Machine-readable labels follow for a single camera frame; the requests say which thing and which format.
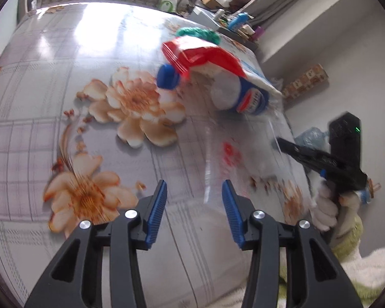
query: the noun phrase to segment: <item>cardboard box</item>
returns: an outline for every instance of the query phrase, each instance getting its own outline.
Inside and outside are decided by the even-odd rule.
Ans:
[[[223,6],[221,6],[216,0],[201,0],[203,4],[205,4],[206,7],[210,8],[211,10],[214,9],[223,9]]]

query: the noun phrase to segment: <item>floral tablecloth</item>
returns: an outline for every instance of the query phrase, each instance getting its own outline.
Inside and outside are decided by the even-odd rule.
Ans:
[[[161,43],[181,26],[196,24],[125,4],[70,4],[26,16],[3,52],[0,275],[21,305],[78,221],[113,220],[159,179],[166,211],[152,250],[139,253],[149,307],[203,307],[247,276],[250,256],[220,208],[223,179],[277,220],[307,209],[303,168],[273,147],[274,136],[292,140],[281,113],[216,112],[199,78],[157,89]],[[220,46],[260,71],[245,47],[227,37]],[[104,263],[104,307],[107,280]]]

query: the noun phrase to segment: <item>blue cap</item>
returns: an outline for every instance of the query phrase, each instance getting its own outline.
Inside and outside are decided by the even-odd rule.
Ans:
[[[157,87],[172,90],[178,86],[180,75],[172,65],[165,64],[160,67],[157,74]]]

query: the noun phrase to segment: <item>blue gripper pad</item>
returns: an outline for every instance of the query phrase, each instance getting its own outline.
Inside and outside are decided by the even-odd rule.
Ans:
[[[230,181],[224,181],[222,188],[223,203],[227,213],[229,227],[231,229],[234,242],[240,248],[244,246],[244,222],[238,209],[235,197],[237,196]]]
[[[145,239],[148,249],[151,248],[157,239],[158,229],[160,228],[162,214],[164,213],[165,203],[167,202],[167,183],[164,181],[157,193],[156,200],[147,221],[147,237]]]

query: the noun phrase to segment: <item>human hand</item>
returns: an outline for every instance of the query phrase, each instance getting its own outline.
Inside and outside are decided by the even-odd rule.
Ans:
[[[318,188],[316,196],[313,198],[311,207],[312,223],[322,232],[328,231],[337,225],[338,208],[331,201],[331,190],[323,181]],[[347,208],[344,222],[338,231],[338,237],[347,233],[355,223],[355,215],[358,212],[361,201],[354,191],[343,193],[338,198],[341,206]]]

